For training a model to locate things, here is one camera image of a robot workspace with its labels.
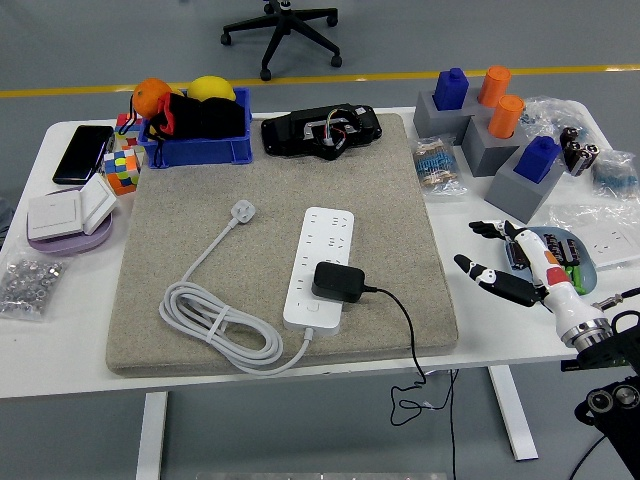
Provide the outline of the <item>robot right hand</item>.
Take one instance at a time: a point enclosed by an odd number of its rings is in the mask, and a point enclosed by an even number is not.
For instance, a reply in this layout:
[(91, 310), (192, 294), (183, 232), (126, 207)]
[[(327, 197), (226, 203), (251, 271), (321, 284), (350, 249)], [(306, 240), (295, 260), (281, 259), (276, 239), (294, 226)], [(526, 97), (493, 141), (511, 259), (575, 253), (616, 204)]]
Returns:
[(507, 220), (476, 221), (469, 227), (485, 238), (517, 243), (532, 273), (532, 280), (528, 282), (485, 267), (464, 255), (455, 255), (455, 263), (481, 288), (526, 307), (537, 302), (543, 304), (555, 315), (556, 332), (569, 347), (576, 347), (580, 337), (610, 334), (611, 327), (602, 312), (580, 298), (564, 269), (536, 233)]

